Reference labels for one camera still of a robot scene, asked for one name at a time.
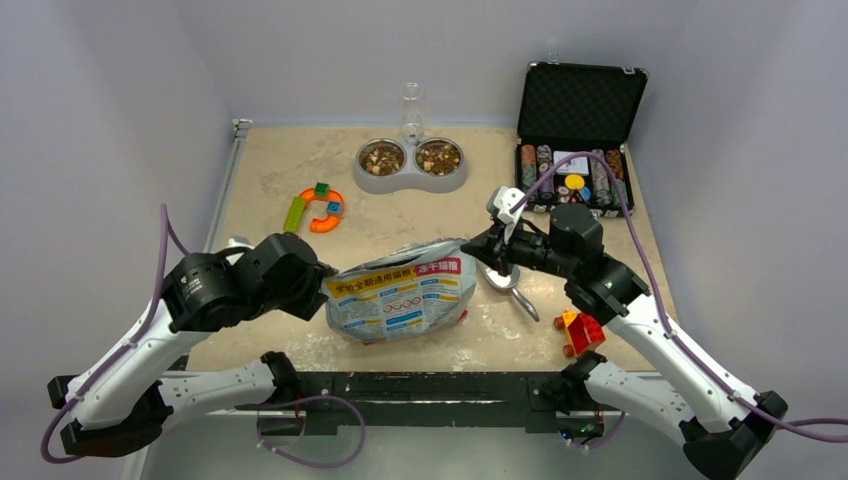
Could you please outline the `metal food scoop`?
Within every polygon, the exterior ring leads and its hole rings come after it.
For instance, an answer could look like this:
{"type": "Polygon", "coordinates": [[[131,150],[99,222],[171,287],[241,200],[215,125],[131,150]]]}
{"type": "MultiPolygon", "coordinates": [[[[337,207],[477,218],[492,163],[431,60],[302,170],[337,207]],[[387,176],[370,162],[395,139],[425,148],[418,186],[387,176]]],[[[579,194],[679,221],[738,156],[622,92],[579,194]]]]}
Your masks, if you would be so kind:
{"type": "Polygon", "coordinates": [[[521,279],[521,271],[518,266],[513,266],[507,275],[499,274],[495,269],[490,268],[482,262],[477,262],[477,266],[491,287],[502,293],[509,293],[534,322],[540,322],[540,315],[533,303],[518,290],[518,284],[521,279]]]}

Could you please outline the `pet food bag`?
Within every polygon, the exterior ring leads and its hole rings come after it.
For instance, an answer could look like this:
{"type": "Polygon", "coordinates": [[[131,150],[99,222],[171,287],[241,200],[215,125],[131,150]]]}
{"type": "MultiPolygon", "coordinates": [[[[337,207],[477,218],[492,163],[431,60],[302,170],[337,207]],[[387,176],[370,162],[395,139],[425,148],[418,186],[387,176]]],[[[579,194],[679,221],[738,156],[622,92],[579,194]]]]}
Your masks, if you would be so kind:
{"type": "Polygon", "coordinates": [[[477,284],[460,238],[408,245],[322,282],[335,332],[360,344],[414,338],[460,322],[477,284]]]}

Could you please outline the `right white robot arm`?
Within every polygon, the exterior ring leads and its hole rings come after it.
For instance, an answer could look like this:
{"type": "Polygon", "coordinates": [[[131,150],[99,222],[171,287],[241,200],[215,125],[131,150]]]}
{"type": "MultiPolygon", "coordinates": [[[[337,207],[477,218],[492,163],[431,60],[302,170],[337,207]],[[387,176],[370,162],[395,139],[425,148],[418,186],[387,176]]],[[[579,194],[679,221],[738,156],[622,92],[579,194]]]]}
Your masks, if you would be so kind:
{"type": "Polygon", "coordinates": [[[706,478],[737,478],[776,430],[750,409],[783,418],[786,401],[740,381],[700,347],[687,354],[680,345],[687,334],[669,323],[647,284],[605,252],[603,228],[586,206],[556,206],[545,233],[506,230],[495,220],[461,249],[500,272],[518,265],[564,279],[571,303],[634,347],[662,377],[631,378],[603,355],[582,353],[561,372],[555,399],[562,410],[590,402],[615,407],[678,444],[706,478]]]}

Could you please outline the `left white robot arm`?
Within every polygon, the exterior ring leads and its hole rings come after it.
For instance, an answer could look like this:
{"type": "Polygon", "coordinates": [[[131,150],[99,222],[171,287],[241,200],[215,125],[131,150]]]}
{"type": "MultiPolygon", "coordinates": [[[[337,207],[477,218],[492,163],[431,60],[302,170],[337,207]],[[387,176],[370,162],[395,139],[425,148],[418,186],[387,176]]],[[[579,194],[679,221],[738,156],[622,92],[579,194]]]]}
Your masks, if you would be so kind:
{"type": "Polygon", "coordinates": [[[57,414],[41,441],[43,458],[119,458],[139,451],[167,429],[194,417],[241,406],[284,409],[300,396],[289,358],[268,352],[225,371],[172,377],[169,369],[212,334],[267,313],[311,319],[327,300],[322,286],[335,269],[293,233],[256,245],[233,243],[191,253],[161,270],[140,318],[92,367],[49,382],[57,414]]]}

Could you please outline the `grey double pet bowl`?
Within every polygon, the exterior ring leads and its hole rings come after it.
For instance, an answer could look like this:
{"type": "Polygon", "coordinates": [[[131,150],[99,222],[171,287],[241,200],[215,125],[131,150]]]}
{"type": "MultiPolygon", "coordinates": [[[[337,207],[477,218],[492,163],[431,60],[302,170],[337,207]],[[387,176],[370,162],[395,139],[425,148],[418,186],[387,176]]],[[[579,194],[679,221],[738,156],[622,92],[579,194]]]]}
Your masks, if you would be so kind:
{"type": "Polygon", "coordinates": [[[363,144],[354,157],[353,177],[371,194],[415,189],[450,193],[468,178],[463,150],[453,140],[430,137],[416,145],[403,139],[377,138],[363,144]]]}

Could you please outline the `orange green toy block piece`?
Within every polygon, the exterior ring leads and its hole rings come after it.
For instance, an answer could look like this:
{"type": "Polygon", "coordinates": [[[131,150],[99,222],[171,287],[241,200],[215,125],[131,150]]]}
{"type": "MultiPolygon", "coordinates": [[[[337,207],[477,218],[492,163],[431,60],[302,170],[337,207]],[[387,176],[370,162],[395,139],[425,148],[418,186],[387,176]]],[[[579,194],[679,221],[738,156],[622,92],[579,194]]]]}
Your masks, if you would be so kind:
{"type": "Polygon", "coordinates": [[[345,201],[340,192],[329,184],[318,182],[302,190],[291,200],[283,222],[283,231],[297,233],[307,213],[315,216],[307,221],[312,233],[329,233],[341,223],[345,201]]]}

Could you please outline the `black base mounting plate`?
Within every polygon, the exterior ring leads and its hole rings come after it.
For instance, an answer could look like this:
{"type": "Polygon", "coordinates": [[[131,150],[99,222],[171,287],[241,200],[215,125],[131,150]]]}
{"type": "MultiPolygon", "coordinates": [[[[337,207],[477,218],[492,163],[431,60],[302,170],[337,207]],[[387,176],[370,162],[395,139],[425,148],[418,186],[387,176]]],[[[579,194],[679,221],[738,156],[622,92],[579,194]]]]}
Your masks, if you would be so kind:
{"type": "Polygon", "coordinates": [[[617,410],[570,394],[559,372],[302,372],[306,404],[276,408],[308,435],[343,427],[518,428],[594,439],[617,410]]]}

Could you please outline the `red yellow toy block car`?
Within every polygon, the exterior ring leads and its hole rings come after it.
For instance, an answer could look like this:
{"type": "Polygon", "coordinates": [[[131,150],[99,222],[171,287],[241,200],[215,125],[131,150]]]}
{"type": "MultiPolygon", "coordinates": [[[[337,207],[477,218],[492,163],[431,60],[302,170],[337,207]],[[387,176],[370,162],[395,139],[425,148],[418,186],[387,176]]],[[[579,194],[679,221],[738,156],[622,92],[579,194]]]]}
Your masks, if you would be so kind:
{"type": "Polygon", "coordinates": [[[602,326],[586,313],[566,309],[553,322],[566,338],[563,353],[569,359],[594,351],[606,341],[602,326]]]}

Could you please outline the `clear water bottle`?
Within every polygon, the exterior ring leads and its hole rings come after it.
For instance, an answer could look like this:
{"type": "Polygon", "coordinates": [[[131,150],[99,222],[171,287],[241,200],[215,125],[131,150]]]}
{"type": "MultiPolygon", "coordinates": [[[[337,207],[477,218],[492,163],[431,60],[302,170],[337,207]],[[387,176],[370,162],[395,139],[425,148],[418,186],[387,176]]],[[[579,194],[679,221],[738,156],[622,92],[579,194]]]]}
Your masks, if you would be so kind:
{"type": "Polygon", "coordinates": [[[407,82],[401,90],[401,133],[410,145],[417,145],[424,133],[423,89],[416,82],[407,82]]]}

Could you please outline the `black poker chip case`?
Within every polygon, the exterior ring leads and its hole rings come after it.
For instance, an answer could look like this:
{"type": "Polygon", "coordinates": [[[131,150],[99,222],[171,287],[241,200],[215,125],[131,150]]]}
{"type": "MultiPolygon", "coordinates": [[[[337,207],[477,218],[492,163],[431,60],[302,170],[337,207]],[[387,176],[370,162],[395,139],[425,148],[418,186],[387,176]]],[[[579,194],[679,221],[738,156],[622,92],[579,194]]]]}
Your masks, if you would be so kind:
{"type": "Polygon", "coordinates": [[[644,68],[532,62],[517,123],[515,187],[527,191],[552,173],[527,207],[547,212],[582,203],[618,217],[633,208],[625,152],[649,73],[644,68]]]}

